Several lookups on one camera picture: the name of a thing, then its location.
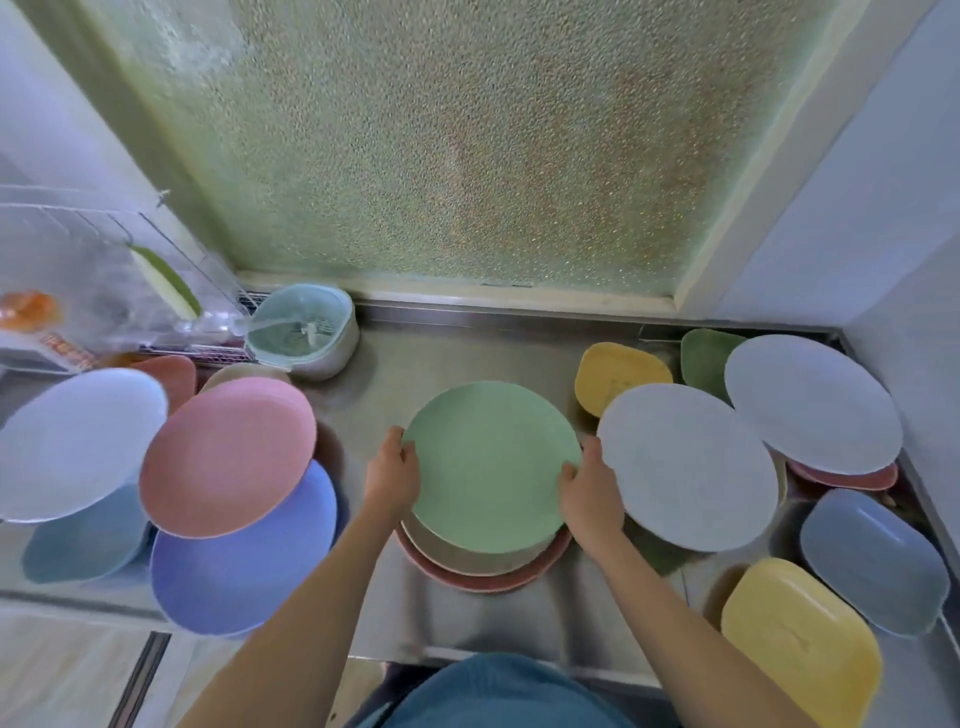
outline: textured glass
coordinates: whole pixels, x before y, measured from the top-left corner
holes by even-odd
[[[835,0],[74,0],[239,268],[670,294]]]

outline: stainless steel countertop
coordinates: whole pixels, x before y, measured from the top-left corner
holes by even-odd
[[[551,400],[578,430],[592,432],[596,420],[580,409],[572,392],[584,350],[597,341],[636,346],[659,356],[679,380],[679,337],[686,329],[428,306],[368,306],[361,312],[363,334],[348,368],[329,382],[303,384],[320,423],[318,459],[353,512],[362,502],[366,463],[387,428],[409,424],[443,390],[476,379],[516,382]],[[21,384],[11,394],[0,384],[0,421],[14,400],[24,401],[26,387]],[[656,565],[683,562],[667,578],[693,608],[717,623],[719,608],[747,566],[769,554],[799,559],[797,533],[816,495],[791,481],[788,500],[767,533],[734,551],[689,554],[629,523],[628,534]],[[107,591],[24,583],[13,561],[30,528],[0,524],[0,601],[169,629],[142,582]],[[955,591],[952,598],[958,597]],[[950,614],[955,606],[952,601]],[[876,636],[885,671],[866,728],[960,726],[960,656],[947,622],[913,641],[879,631]],[[436,663],[490,650],[519,652],[628,691],[649,692],[658,684],[602,575],[576,545],[533,584],[508,595],[471,595],[423,575],[391,540],[377,563],[351,654]]]

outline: forearm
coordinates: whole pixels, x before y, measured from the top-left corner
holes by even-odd
[[[759,667],[650,567],[622,534],[597,563],[686,728],[816,728]]]
[[[180,728],[323,725],[396,519],[365,505],[336,546],[207,686]]]

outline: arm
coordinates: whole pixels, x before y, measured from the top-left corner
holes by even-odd
[[[817,728],[773,680],[687,607],[623,535],[623,502],[597,438],[586,442],[580,472],[565,464],[558,484],[567,526],[603,571],[686,728]]]
[[[364,504],[336,546],[213,678],[179,728],[316,728],[340,685],[380,551],[420,494],[413,444],[392,427],[367,468]]]

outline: dish rack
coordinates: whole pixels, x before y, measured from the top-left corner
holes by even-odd
[[[163,195],[154,209],[130,210],[84,190],[0,184],[0,293],[42,291],[62,310],[62,322],[42,334],[0,331],[0,370],[71,374],[94,356],[128,351],[248,360],[224,345],[258,301],[163,208]],[[184,321],[158,295],[130,246],[173,269],[196,296],[199,318]]]

